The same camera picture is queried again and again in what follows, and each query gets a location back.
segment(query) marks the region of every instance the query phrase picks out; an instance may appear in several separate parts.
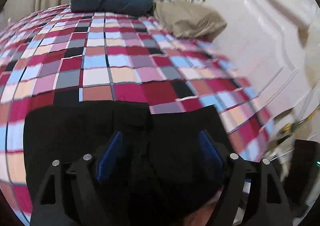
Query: plaid blanket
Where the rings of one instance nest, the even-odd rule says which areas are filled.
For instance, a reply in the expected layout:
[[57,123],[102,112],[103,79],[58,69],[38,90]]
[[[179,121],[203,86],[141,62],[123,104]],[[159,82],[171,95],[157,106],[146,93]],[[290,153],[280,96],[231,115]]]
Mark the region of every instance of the plaid blanket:
[[211,43],[175,39],[152,17],[73,14],[68,5],[35,12],[0,33],[0,187],[24,224],[27,113],[88,100],[148,102],[153,114],[214,104],[247,160],[260,160],[272,133],[250,83]]

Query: black fabric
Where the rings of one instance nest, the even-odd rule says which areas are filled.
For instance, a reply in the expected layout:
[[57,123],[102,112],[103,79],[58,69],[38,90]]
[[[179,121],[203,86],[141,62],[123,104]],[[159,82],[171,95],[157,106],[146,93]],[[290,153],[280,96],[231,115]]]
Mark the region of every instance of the black fabric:
[[4,71],[13,71],[13,68],[15,67],[16,63],[17,61],[9,62]]
[[150,54],[164,54],[163,51],[157,48],[148,48]]
[[145,103],[114,101],[37,109],[24,126],[31,199],[53,160],[76,161],[107,144],[114,131],[122,131],[129,144],[111,178],[100,182],[107,206],[122,225],[174,222],[200,208],[221,187],[221,178],[202,162],[197,138],[203,129],[233,151],[214,106],[159,115],[151,115]]
[[172,80],[172,87],[179,98],[194,96],[188,85],[182,80]]
[[147,33],[148,30],[146,28],[135,28],[137,33]]
[[68,48],[66,53],[64,54],[65,58],[73,57],[73,56],[79,56],[83,54],[83,47],[77,47],[77,48]]
[[54,105],[77,106],[79,104],[79,89],[62,89],[54,93]]
[[82,33],[82,32],[87,32],[87,31],[88,31],[88,27],[85,27],[85,26],[75,28],[75,33]]

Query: bed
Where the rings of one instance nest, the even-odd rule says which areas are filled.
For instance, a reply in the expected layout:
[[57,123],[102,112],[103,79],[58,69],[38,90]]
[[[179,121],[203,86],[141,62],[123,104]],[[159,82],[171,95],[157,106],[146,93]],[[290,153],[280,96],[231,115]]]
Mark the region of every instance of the bed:
[[[249,80],[272,117],[293,109],[300,121],[316,109],[319,86],[310,81],[305,64],[308,30],[320,15],[315,0],[186,1],[212,7],[226,19],[227,28],[214,43]],[[319,54],[319,45],[313,49]]]
[[267,108],[256,110],[254,89],[215,45],[175,39],[153,17],[73,14],[69,5],[35,12],[0,34],[0,89],[1,189],[25,224],[23,126],[36,108],[122,100],[161,114],[215,105],[227,147],[253,161],[272,135]]

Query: metal rivet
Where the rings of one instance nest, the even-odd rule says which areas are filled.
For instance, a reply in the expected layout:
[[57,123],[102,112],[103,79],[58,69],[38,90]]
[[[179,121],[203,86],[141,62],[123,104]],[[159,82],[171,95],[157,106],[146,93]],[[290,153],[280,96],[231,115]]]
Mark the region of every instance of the metal rivet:
[[232,154],[230,154],[230,158],[233,160],[237,160],[239,158],[239,156],[236,153],[232,153]]
[[270,160],[267,159],[267,158],[262,159],[262,162],[263,162],[265,165],[269,165],[269,164],[270,164]]
[[52,162],[52,165],[53,166],[57,166],[57,165],[59,165],[60,164],[60,161],[59,160],[54,160],[53,162]]
[[86,154],[83,156],[83,159],[86,161],[90,160],[91,158],[92,158],[92,155],[90,155],[90,154]]

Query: red checkered pattern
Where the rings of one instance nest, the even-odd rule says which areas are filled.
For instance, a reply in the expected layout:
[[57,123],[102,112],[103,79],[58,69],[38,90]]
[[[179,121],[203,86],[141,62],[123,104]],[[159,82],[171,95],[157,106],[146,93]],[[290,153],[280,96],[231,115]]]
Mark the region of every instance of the red checkered pattern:
[[0,33],[0,188],[26,225],[24,119],[88,100],[147,102],[153,114],[213,104],[247,160],[261,158],[272,133],[258,95],[214,45],[175,39],[152,17],[73,14],[67,5],[35,12]]

